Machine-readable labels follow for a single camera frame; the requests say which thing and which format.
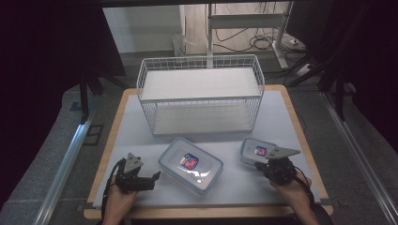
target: gray floor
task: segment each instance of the gray floor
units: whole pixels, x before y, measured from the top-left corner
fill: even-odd
[[[171,56],[169,52],[153,52],[144,57]],[[289,55],[298,60],[301,55]],[[122,55],[128,77],[121,81],[135,85],[137,69],[142,55]],[[273,54],[258,55],[267,83],[286,83],[297,77],[295,74],[280,76]],[[348,150],[341,132],[332,120],[325,100],[316,89],[318,77],[288,88],[307,141],[313,152],[318,170],[323,177],[327,192],[332,200],[335,224],[389,224],[373,192],[369,189],[356,161]],[[97,221],[84,218],[83,208],[91,189],[100,158],[107,142],[113,119],[123,90],[113,83],[101,80],[105,87],[100,97],[98,110],[92,121],[90,133],[101,130],[99,136],[86,136],[65,188],[60,196],[50,224],[95,224]],[[69,147],[81,119],[81,112],[73,105],[80,101],[78,87],[71,88],[63,97],[63,108],[58,119],[32,162],[20,184],[15,188],[0,214],[0,224],[31,224],[42,204],[66,150]],[[344,114],[364,155],[380,181],[386,187],[395,204],[398,203],[398,156],[375,128],[360,114],[351,102],[351,96],[344,98]],[[187,221],[139,220],[134,224],[178,224]],[[207,220],[190,221],[203,223]],[[213,219],[221,224],[286,224],[284,220],[264,219]]]

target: human hand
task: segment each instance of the human hand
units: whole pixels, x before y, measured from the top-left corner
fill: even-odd
[[[301,172],[298,172],[297,177],[304,183],[311,186],[312,180],[305,177]],[[319,224],[316,216],[310,206],[310,198],[305,192],[304,188],[297,182],[292,181],[289,184],[278,185],[275,182],[269,180],[270,184],[278,191],[283,198],[284,202],[287,203],[298,216],[298,219],[305,225]]]
[[[111,184],[108,192],[108,201],[105,206],[103,225],[119,224],[123,217],[131,210],[138,194],[138,191],[124,193],[115,184],[115,177],[112,178]]]

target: container lid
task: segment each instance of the container lid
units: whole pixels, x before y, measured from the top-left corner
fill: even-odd
[[[275,143],[246,138],[241,145],[240,156],[244,163],[254,166],[254,162],[267,163],[267,154],[277,147]]]
[[[222,161],[193,143],[176,138],[159,158],[166,173],[198,193],[207,192],[222,170]]]

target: wire basket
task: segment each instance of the wire basket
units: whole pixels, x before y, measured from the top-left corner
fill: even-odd
[[[251,132],[264,76],[255,55],[149,58],[137,92],[153,135]]]

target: wall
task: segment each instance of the wall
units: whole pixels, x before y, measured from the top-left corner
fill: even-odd
[[[104,14],[120,53],[170,51],[181,34],[180,6],[112,7]]]

